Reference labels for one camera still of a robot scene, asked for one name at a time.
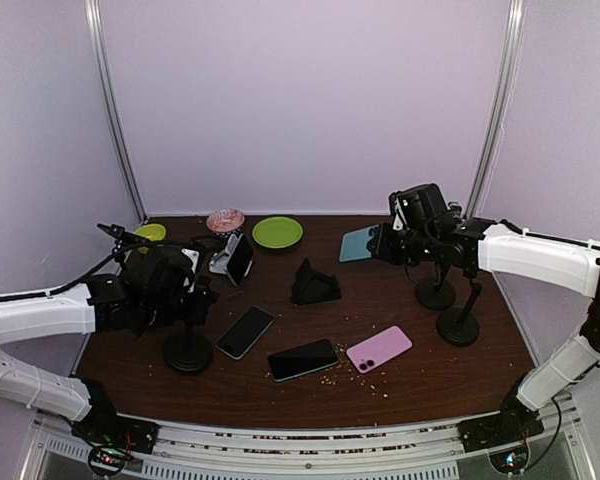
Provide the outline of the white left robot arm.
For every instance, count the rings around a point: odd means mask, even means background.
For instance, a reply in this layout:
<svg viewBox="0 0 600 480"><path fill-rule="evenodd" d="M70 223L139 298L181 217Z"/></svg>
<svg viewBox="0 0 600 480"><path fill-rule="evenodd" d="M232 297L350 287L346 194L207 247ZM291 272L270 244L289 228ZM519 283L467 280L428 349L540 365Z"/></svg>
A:
<svg viewBox="0 0 600 480"><path fill-rule="evenodd" d="M62 377L3 351L9 343L60 334L129 330L136 337L178 320L200 324L216 294L199 270L201 243L148 242L141 260L116 274L94 267L64 286L0 296L0 398L86 427L103 444L124 424L96 381Z"/></svg>

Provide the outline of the pink phone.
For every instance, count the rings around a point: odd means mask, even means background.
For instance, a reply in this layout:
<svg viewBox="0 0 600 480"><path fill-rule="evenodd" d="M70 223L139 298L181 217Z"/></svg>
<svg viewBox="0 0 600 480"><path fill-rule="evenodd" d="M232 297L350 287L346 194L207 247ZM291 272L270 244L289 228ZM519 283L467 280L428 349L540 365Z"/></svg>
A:
<svg viewBox="0 0 600 480"><path fill-rule="evenodd" d="M346 356L361 374L369 373L413 347L412 340L398 326L391 326L349 347Z"/></svg>

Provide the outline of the black phone teal case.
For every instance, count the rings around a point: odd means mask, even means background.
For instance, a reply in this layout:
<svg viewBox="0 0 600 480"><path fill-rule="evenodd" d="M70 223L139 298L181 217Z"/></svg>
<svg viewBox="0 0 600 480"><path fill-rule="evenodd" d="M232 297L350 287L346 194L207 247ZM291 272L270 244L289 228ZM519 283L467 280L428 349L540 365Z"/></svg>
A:
<svg viewBox="0 0 600 480"><path fill-rule="evenodd" d="M267 363L273 380L285 382L333 367L339 357L331 341L323 338L270 354Z"/></svg>

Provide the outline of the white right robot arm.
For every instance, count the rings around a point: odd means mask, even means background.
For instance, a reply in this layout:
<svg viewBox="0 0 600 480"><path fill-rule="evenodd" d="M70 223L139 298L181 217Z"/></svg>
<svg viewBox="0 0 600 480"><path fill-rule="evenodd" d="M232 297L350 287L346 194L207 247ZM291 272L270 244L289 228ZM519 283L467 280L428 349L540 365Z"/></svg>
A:
<svg viewBox="0 0 600 480"><path fill-rule="evenodd" d="M575 291L590 299L586 321L540 366L521 377L498 412L459 423L465 451L523 442L542 432L538 412L600 365L600 242L531 232L507 220L469 218L434 183L389 196L392 221L377 226L366 244L371 256L415 267L430 261L442 290L450 268L474 280L480 271L517 275Z"/></svg>

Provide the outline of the black triangular phone stand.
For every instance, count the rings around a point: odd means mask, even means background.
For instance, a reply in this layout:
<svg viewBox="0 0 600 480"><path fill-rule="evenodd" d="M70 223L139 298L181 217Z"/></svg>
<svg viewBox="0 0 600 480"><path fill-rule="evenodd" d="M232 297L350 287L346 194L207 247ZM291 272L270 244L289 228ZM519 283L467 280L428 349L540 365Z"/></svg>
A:
<svg viewBox="0 0 600 480"><path fill-rule="evenodd" d="M310 305L339 300L342 292L335 276L315 270L308 258L297 269L291 286L291 302L295 305Z"/></svg>

